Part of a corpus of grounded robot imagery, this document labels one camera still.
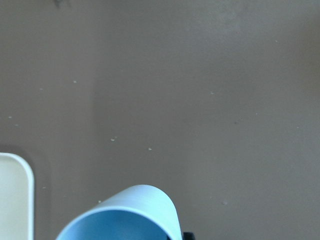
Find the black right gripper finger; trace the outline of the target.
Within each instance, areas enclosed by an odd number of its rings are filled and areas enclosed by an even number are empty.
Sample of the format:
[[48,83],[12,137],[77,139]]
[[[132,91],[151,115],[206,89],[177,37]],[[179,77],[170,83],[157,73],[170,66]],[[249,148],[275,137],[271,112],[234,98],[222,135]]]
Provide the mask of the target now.
[[193,232],[183,232],[183,240],[195,240]]

